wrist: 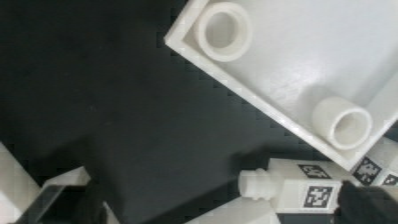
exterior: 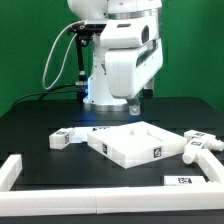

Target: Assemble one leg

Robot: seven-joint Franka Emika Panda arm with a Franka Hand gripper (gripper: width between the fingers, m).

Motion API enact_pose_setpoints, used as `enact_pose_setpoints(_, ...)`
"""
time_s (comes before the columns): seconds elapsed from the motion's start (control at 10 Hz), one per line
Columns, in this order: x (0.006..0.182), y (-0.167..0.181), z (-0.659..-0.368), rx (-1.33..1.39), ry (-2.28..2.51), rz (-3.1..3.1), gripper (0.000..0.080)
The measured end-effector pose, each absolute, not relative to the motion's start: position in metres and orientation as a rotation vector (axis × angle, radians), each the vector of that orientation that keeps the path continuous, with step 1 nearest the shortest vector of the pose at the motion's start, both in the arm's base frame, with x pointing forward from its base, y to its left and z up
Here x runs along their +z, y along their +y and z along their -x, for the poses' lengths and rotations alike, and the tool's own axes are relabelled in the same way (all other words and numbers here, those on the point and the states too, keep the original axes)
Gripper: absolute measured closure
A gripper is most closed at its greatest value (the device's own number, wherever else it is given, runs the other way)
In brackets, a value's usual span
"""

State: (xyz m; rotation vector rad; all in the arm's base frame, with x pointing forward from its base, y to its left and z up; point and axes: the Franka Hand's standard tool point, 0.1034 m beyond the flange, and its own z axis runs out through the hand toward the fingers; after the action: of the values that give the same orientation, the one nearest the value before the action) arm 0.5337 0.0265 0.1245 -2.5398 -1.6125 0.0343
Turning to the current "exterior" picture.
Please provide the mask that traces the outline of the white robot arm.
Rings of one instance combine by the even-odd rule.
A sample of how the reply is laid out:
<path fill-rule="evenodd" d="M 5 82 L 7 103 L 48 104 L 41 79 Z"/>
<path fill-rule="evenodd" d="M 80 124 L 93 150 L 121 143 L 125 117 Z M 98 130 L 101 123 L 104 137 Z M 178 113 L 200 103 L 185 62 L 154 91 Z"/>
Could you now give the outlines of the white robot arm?
<path fill-rule="evenodd" d="M 80 43 L 93 42 L 84 106 L 140 113 L 139 92 L 153 87 L 163 64 L 162 0 L 67 0 L 81 21 Z"/>

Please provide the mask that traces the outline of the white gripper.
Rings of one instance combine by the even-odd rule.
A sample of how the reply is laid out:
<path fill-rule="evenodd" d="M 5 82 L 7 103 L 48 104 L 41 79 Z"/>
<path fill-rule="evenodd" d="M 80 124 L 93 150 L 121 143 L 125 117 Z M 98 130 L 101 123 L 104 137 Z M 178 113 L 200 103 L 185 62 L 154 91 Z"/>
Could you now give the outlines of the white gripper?
<path fill-rule="evenodd" d="M 143 87 L 145 97 L 154 95 L 152 78 L 162 64 L 160 39 L 140 48 L 108 50 L 105 54 L 105 68 L 111 95 L 114 98 L 127 99 L 130 114 L 139 115 L 140 101 L 135 96 Z"/>

